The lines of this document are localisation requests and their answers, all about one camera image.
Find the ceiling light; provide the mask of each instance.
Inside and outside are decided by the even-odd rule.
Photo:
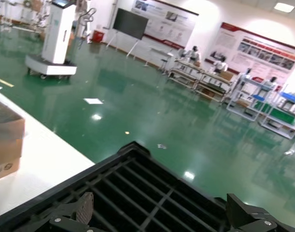
[[[279,11],[290,13],[294,9],[294,6],[279,2],[274,8]]]
[[[193,180],[195,178],[195,175],[191,172],[185,172],[184,178],[189,179],[189,180]]]
[[[103,104],[98,98],[84,98],[84,101],[88,104]]]
[[[102,119],[102,117],[101,117],[100,115],[97,115],[97,114],[92,115],[91,118],[92,118],[93,120],[95,120],[95,121],[98,121],[98,120]]]

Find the white table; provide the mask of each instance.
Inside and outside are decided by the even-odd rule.
[[[94,165],[2,94],[0,102],[25,119],[20,168],[0,179],[0,215]]]
[[[154,53],[164,56],[167,59],[167,63],[169,63],[171,58],[174,57],[174,55],[172,53],[163,51],[163,50],[156,48],[156,47],[150,47],[150,52],[154,52]],[[145,67],[148,67],[148,62],[149,62],[149,60],[146,61],[145,65],[144,65]]]

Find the wall poster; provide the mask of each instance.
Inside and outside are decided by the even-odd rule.
[[[149,19],[146,37],[176,49],[186,47],[199,15],[159,0],[134,0],[131,11]]]
[[[284,85],[295,68],[295,47],[222,23],[206,61],[227,58],[234,73],[252,68],[251,75],[262,79],[277,77]]]

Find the yellow floor marking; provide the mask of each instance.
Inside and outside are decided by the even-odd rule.
[[[10,84],[9,82],[6,82],[6,81],[1,80],[1,79],[0,79],[0,83],[3,83],[3,84],[5,84],[6,86],[9,86],[9,87],[13,87],[14,86],[14,85]]]

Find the black grid tray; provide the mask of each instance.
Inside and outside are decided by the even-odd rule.
[[[170,173],[131,143],[116,155],[0,216],[0,231],[9,232],[42,219],[61,203],[94,194],[89,226],[111,232],[230,229],[221,200],[206,197]]]

